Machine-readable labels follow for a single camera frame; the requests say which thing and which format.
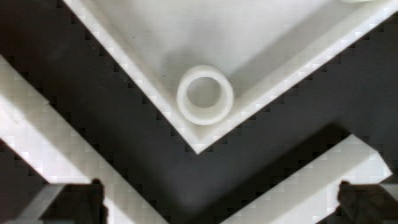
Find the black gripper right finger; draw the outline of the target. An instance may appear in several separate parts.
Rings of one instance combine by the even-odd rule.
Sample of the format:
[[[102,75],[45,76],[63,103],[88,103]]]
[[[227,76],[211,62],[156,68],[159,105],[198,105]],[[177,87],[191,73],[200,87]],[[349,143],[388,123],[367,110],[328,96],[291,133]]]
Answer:
[[[317,224],[398,224],[398,183],[342,181],[337,208]]]

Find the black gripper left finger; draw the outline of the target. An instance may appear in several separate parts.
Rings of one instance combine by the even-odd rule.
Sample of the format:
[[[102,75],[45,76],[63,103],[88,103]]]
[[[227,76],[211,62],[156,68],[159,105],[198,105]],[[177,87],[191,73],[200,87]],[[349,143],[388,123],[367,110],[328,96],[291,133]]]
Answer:
[[[104,186],[88,183],[47,184],[17,216],[1,224],[108,224]]]

